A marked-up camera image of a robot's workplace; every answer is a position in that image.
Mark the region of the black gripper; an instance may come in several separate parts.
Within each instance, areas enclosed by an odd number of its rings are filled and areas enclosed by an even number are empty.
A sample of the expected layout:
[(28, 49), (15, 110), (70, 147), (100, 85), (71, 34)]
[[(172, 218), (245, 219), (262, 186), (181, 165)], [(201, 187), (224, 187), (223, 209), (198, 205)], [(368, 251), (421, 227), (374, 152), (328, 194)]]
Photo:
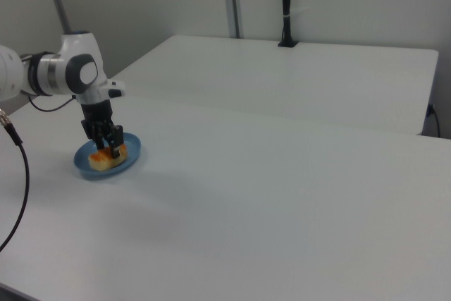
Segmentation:
[(98, 150), (105, 148), (107, 142), (111, 158), (118, 158), (121, 153), (119, 147), (124, 143), (123, 126), (115, 125), (112, 121), (113, 110), (110, 100), (96, 104), (82, 104), (84, 119), (82, 126), (86, 136), (91, 139)]

